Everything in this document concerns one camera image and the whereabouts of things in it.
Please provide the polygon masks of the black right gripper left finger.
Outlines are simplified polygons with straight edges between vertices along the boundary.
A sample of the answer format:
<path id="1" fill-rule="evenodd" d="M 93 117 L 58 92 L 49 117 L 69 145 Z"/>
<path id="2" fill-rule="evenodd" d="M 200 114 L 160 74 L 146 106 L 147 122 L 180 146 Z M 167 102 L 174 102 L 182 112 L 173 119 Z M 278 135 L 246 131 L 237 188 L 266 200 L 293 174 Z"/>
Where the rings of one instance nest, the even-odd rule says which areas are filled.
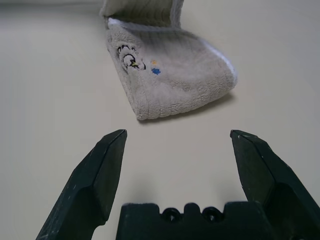
<path id="1" fill-rule="evenodd" d="M 90 240 L 108 221 L 119 185 L 127 131 L 105 135 L 71 173 L 38 240 Z"/>

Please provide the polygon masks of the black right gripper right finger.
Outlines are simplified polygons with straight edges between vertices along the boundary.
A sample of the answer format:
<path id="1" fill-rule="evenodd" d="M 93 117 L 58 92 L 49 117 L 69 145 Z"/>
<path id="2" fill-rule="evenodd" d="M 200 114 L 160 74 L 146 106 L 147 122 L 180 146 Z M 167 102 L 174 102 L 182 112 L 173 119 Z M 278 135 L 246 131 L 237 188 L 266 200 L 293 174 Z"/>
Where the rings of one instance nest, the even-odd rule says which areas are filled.
<path id="1" fill-rule="evenodd" d="M 320 208 L 290 166 L 256 135 L 230 137 L 245 196 L 261 204 L 277 239 L 318 240 Z"/>

